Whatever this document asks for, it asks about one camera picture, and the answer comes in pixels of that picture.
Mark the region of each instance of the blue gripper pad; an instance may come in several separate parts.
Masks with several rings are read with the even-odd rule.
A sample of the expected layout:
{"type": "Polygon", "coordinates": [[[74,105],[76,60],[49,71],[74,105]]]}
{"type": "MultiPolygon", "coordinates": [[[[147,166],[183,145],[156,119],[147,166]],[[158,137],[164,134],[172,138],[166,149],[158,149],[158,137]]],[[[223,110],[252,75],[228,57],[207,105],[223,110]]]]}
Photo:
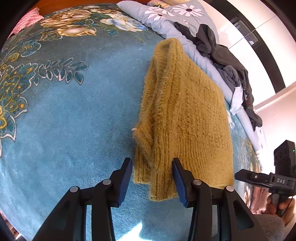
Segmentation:
{"type": "Polygon", "coordinates": [[[188,200],[186,198],[186,188],[185,188],[180,170],[179,170],[175,160],[173,160],[173,178],[175,181],[175,185],[176,185],[176,189],[177,189],[177,192],[179,195],[180,202],[184,205],[184,207],[187,207],[188,200]]]}
{"type": "Polygon", "coordinates": [[[126,165],[126,169],[125,169],[125,172],[123,174],[123,177],[122,177],[122,181],[120,183],[120,186],[119,186],[119,196],[118,196],[118,204],[119,206],[123,203],[125,197],[126,197],[126,192],[127,192],[127,189],[128,189],[128,184],[129,184],[129,181],[131,179],[131,173],[132,173],[132,170],[133,170],[133,162],[132,160],[129,158],[129,159],[125,159],[125,162],[128,162],[127,165],[126,165]]]}

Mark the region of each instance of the blue blanket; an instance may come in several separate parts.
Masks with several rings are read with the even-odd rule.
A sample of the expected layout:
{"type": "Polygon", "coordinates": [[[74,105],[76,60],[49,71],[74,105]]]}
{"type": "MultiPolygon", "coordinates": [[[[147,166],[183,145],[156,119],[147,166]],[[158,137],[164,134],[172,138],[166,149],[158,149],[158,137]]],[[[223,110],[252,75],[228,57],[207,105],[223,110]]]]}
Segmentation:
{"type": "MultiPolygon", "coordinates": [[[[28,241],[71,186],[92,187],[133,158],[131,129],[162,39],[116,5],[101,4],[55,12],[6,42],[0,209],[28,241]],[[65,15],[68,21],[61,21],[65,15]]],[[[236,116],[229,123],[235,171],[255,169],[243,127],[236,116]]],[[[236,183],[236,190],[243,197],[248,187],[236,183]]],[[[187,240],[192,210],[177,198],[152,202],[147,191],[131,182],[122,206],[112,209],[116,239],[187,240]]],[[[88,215],[87,240],[90,221],[88,215]]]]}

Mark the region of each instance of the daisy print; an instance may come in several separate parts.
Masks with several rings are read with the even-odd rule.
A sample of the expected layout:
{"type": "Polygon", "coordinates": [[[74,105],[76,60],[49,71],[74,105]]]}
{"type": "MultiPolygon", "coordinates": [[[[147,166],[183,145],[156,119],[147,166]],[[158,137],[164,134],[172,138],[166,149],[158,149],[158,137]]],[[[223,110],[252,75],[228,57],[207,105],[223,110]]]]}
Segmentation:
{"type": "Polygon", "coordinates": [[[147,19],[150,19],[150,18],[153,18],[153,21],[155,20],[159,20],[159,19],[162,19],[162,18],[165,18],[163,16],[163,14],[168,14],[170,15],[171,17],[173,17],[174,15],[171,14],[170,12],[162,9],[162,8],[159,8],[159,7],[149,7],[149,9],[147,11],[144,12],[144,14],[149,14],[148,18],[147,19]]]}
{"type": "Polygon", "coordinates": [[[185,14],[186,17],[190,17],[191,15],[197,17],[202,16],[200,12],[201,9],[196,8],[194,9],[194,5],[190,5],[189,7],[186,4],[182,4],[182,6],[173,7],[174,12],[177,12],[180,15],[185,14]]]}

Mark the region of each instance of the pillow with daisy print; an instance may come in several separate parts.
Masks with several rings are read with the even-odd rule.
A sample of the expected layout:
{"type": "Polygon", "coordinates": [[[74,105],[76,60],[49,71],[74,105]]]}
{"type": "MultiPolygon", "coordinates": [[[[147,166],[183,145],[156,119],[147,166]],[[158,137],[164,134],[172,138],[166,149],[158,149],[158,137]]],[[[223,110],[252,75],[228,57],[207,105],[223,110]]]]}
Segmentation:
{"type": "Polygon", "coordinates": [[[216,43],[219,43],[216,26],[199,1],[188,1],[183,4],[165,8],[164,10],[167,12],[165,18],[187,26],[193,36],[198,32],[200,24],[208,25],[215,34],[216,43]]]}

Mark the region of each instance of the folded sweater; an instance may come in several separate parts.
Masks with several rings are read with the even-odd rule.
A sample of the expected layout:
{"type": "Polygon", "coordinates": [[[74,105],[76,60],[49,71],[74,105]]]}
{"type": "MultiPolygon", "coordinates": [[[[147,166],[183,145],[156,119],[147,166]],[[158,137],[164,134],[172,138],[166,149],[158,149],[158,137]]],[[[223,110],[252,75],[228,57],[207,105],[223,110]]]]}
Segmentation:
{"type": "Polygon", "coordinates": [[[133,136],[134,182],[150,184],[151,200],[177,195],[174,157],[212,187],[233,184],[233,150],[223,94],[175,38],[155,47],[133,136]]]}

